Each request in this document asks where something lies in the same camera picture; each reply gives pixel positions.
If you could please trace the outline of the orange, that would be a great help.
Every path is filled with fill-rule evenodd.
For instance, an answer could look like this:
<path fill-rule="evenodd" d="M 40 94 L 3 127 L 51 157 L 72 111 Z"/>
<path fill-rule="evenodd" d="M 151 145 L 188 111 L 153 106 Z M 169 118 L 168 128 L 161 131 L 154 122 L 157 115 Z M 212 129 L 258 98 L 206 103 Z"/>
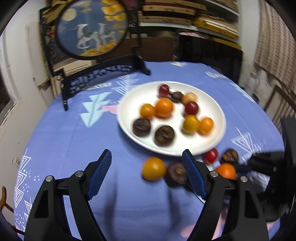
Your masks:
<path fill-rule="evenodd" d="M 221 175 L 223 178 L 232 179 L 236 178 L 236 170 L 232 164 L 222 163 L 218 166 L 215 171 Z"/>
<path fill-rule="evenodd" d="M 167 173 L 167 167 L 160 158 L 147 159 L 142 167 L 142 177 L 148 181 L 156 181 L 163 178 Z"/>

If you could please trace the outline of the red cherry tomato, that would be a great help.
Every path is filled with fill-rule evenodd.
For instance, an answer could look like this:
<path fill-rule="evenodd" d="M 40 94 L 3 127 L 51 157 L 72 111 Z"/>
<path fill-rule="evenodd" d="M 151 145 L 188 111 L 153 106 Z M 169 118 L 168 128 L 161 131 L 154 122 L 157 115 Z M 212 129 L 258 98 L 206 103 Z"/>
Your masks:
<path fill-rule="evenodd" d="M 209 150 L 203 156 L 204 162 L 206 162 L 208 164 L 214 163 L 217 160 L 217 158 L 218 158 L 218 151 L 215 148 Z"/>

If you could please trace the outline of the dark chestnut fruit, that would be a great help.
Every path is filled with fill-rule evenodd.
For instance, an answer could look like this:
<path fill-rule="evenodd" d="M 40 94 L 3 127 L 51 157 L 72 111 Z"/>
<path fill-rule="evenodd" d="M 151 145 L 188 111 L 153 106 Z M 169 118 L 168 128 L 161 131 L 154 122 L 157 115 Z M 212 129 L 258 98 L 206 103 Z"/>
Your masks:
<path fill-rule="evenodd" d="M 187 184 L 187 173 L 181 162 L 171 164 L 166 173 L 166 180 L 171 185 L 185 185 Z"/>

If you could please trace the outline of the yellow orange tangerine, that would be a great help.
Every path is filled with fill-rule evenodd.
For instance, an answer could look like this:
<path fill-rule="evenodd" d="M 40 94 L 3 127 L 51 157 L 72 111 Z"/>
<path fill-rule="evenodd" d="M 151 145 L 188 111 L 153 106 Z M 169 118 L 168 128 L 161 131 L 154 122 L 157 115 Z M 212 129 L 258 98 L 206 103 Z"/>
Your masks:
<path fill-rule="evenodd" d="M 189 135 L 197 132 L 200 128 L 201 122 L 195 115 L 187 115 L 183 121 L 183 131 Z"/>

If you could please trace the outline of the dark brown mangosteen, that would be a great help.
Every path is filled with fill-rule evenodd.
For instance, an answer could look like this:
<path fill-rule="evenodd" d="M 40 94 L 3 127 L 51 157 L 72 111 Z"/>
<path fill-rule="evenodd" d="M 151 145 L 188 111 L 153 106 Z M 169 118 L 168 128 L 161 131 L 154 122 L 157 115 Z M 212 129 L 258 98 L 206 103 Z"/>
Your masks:
<path fill-rule="evenodd" d="M 175 131 L 171 126 L 160 126 L 154 134 L 154 142 L 158 146 L 168 146 L 175 138 Z"/>

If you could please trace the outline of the red plum fruit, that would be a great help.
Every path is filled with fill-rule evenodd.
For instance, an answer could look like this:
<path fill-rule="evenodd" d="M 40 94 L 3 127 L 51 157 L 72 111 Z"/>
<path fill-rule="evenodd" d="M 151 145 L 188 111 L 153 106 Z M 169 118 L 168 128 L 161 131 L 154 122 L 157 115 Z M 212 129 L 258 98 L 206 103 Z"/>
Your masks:
<path fill-rule="evenodd" d="M 199 112 L 199 106 L 196 102 L 191 101 L 185 105 L 184 113 L 186 115 L 197 115 Z"/>

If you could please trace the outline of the large dark mangosteen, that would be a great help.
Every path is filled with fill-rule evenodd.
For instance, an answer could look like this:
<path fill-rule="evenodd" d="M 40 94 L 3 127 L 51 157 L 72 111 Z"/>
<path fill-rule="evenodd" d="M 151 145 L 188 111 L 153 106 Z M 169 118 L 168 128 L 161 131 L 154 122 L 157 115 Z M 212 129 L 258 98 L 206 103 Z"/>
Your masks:
<path fill-rule="evenodd" d="M 138 137 L 147 136 L 151 131 L 151 122 L 148 118 L 138 118 L 132 124 L 132 131 Z"/>

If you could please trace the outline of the pale beige fruit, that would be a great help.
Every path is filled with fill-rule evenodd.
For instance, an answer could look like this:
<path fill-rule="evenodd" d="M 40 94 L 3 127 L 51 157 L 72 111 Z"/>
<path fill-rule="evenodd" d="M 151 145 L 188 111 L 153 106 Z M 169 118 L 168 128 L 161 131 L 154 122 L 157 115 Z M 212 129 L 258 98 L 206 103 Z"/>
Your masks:
<path fill-rule="evenodd" d="M 189 102 L 197 102 L 198 98 L 195 93 L 187 92 L 182 96 L 182 104 L 186 105 Z"/>

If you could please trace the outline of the yellow kumquat fruit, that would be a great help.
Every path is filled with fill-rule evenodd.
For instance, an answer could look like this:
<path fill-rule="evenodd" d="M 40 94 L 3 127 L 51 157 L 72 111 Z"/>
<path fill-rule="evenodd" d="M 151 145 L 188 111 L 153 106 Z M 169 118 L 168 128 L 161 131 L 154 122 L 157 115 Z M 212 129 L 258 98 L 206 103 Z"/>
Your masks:
<path fill-rule="evenodd" d="M 156 109 L 151 104 L 146 103 L 142 105 L 142 107 L 140 108 L 140 116 L 142 118 L 147 118 L 149 120 L 152 120 L 155 113 L 156 113 Z"/>

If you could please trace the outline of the blue patterned tablecloth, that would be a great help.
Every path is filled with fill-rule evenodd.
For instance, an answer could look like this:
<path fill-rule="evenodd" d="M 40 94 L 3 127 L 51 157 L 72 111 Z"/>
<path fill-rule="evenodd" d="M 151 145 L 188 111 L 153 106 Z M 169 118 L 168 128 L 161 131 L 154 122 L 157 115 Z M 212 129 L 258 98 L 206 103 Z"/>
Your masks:
<path fill-rule="evenodd" d="M 212 96 L 227 121 L 220 153 L 233 148 L 241 162 L 252 153 L 283 149 L 273 122 L 238 85 L 198 63 L 149 62 L 151 75 L 110 73 L 93 90 L 76 94 L 64 110 L 55 99 L 35 128 L 22 156 L 15 184 L 15 225 L 25 230 L 34 199 L 48 175 L 67 178 L 99 158 L 105 149 L 112 163 L 99 193 L 90 201 L 108 240 L 186 240 L 203 203 L 183 187 L 164 180 L 147 182 L 144 161 L 154 154 L 120 129 L 117 103 L 133 88 L 151 81 L 177 81 Z"/>

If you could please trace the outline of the white round plate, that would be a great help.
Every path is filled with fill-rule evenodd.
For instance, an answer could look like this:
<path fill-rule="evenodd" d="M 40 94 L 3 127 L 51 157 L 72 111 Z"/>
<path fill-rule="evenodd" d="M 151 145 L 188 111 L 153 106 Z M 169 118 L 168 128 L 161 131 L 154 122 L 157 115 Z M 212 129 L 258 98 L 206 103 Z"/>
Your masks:
<path fill-rule="evenodd" d="M 211 118 L 213 128 L 207 135 L 195 132 L 191 135 L 182 131 L 184 106 L 176 103 L 171 116 L 168 118 L 154 117 L 151 121 L 151 131 L 145 137 L 138 137 L 132 131 L 133 122 L 140 117 L 140 108 L 143 104 L 154 105 L 158 101 L 158 88 L 160 81 L 149 82 L 136 87 L 122 97 L 117 108 L 117 121 L 125 135 L 138 144 L 152 152 L 168 155 L 181 156 L 185 149 L 190 150 L 193 155 L 200 155 L 216 147 L 226 132 L 226 118 L 220 105 L 215 99 L 201 89 L 184 83 L 169 81 L 171 90 L 182 93 L 192 92 L 197 96 L 199 112 L 198 119 Z M 158 146 L 154 141 L 155 131 L 162 125 L 171 126 L 175 131 L 175 138 L 168 146 Z"/>

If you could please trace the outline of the red tomato on plate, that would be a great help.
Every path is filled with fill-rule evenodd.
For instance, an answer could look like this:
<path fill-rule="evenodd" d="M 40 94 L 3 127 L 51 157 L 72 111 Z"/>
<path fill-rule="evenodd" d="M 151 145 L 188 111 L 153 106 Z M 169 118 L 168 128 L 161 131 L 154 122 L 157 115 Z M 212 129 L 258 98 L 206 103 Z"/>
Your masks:
<path fill-rule="evenodd" d="M 163 84 L 159 87 L 159 96 L 167 98 L 170 95 L 170 87 L 167 84 Z"/>

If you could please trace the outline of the round deer art screen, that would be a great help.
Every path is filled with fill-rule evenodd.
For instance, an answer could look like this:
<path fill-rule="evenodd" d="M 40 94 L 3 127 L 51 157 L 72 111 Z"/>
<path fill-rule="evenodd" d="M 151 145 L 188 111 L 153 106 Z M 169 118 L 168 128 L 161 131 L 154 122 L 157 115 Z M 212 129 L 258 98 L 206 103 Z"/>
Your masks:
<path fill-rule="evenodd" d="M 112 72 L 139 71 L 150 75 L 139 55 L 140 36 L 131 53 L 108 59 L 131 30 L 139 33 L 138 20 L 133 21 L 123 1 L 52 1 L 39 10 L 40 34 L 44 57 L 52 77 L 60 77 L 64 110 L 68 99 L 90 87 L 97 77 Z M 54 70 L 54 59 L 96 61 L 83 70 L 66 75 L 63 68 Z"/>

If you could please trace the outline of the white wall shelf unit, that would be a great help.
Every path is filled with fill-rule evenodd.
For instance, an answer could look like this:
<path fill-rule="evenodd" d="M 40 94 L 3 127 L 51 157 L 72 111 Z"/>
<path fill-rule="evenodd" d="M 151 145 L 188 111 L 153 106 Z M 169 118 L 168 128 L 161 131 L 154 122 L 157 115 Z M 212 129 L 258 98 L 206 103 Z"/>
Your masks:
<path fill-rule="evenodd" d="M 241 49 L 239 1 L 131 1 L 130 11 L 142 36 L 183 34 Z"/>

